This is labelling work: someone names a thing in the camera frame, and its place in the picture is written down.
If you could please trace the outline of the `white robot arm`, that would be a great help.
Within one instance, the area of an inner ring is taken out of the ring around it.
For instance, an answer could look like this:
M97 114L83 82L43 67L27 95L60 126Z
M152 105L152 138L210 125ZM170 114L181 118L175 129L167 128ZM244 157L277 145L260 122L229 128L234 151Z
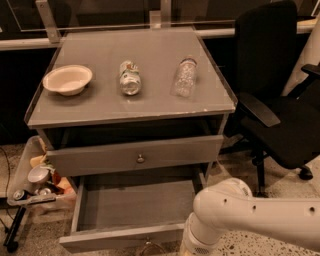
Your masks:
M230 121L254 147L257 171L265 157L310 178L306 163L320 153L318 108L300 100L319 78L314 65L297 89L282 90L291 70L296 37L296 9L277 2L242 14L236 21L238 104ZM228 230L265 235L309 250L320 250L319 202L253 196L243 181L230 178L201 190L184 228L183 244L194 254L210 254Z

